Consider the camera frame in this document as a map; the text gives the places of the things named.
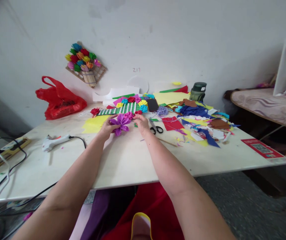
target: red plastic bag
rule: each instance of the red plastic bag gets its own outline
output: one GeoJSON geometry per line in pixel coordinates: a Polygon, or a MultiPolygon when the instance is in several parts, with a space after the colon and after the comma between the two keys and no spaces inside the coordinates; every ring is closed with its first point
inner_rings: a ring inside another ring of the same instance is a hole
{"type": "Polygon", "coordinates": [[[51,86],[48,89],[40,88],[39,90],[35,91],[36,96],[39,99],[45,100],[49,103],[49,106],[45,111],[46,120],[54,120],[65,117],[71,113],[79,112],[87,106],[84,99],[76,96],[61,82],[55,80],[54,78],[43,76],[42,82],[51,86]],[[56,87],[45,82],[45,78],[50,79],[56,87]]]}

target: bottle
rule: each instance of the bottle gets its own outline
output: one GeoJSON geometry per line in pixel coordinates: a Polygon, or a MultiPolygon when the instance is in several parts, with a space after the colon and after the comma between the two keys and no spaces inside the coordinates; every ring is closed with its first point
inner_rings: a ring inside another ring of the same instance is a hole
{"type": "Polygon", "coordinates": [[[196,82],[192,90],[190,91],[190,100],[202,102],[205,97],[207,83],[204,82],[196,82]]]}

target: red paper flower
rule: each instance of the red paper flower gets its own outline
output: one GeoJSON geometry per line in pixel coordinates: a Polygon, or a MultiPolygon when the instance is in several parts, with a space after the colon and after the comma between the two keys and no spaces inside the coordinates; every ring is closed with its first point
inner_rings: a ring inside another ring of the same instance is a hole
{"type": "Polygon", "coordinates": [[[127,100],[128,100],[128,102],[135,102],[135,97],[133,97],[133,96],[129,97],[127,100]]]}
{"type": "Polygon", "coordinates": [[[92,110],[91,110],[91,114],[93,114],[93,115],[96,115],[96,114],[98,114],[100,112],[100,109],[99,108],[93,108],[92,110]]]}
{"type": "Polygon", "coordinates": [[[78,60],[79,60],[78,56],[76,56],[76,55],[72,55],[72,56],[71,56],[71,61],[72,61],[74,64],[76,64],[78,60]]]}
{"type": "Polygon", "coordinates": [[[90,52],[86,50],[85,48],[82,48],[80,52],[84,54],[84,56],[88,56],[90,54],[90,52]]]}

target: scissors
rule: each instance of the scissors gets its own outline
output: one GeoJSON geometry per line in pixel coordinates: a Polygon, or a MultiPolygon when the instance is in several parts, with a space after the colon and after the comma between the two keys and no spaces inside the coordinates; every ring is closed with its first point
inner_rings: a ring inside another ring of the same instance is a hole
{"type": "Polygon", "coordinates": [[[158,133],[163,133],[163,129],[159,126],[155,126],[155,124],[153,123],[153,121],[151,120],[151,118],[149,118],[149,121],[152,125],[152,127],[150,128],[150,130],[152,130],[152,132],[154,132],[153,134],[155,135],[156,134],[156,131],[158,133]]]}

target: floor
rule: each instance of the floor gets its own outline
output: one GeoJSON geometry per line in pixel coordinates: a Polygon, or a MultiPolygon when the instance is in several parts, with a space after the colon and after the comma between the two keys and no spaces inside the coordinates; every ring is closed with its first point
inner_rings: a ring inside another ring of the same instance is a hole
{"type": "MultiPolygon", "coordinates": [[[[286,166],[275,167],[286,179],[286,166]]],[[[273,199],[242,172],[198,177],[237,239],[286,239],[286,197],[273,199]]],[[[40,200],[21,211],[33,209],[40,200]]],[[[22,216],[0,217],[0,239],[15,228],[22,216]]]]}

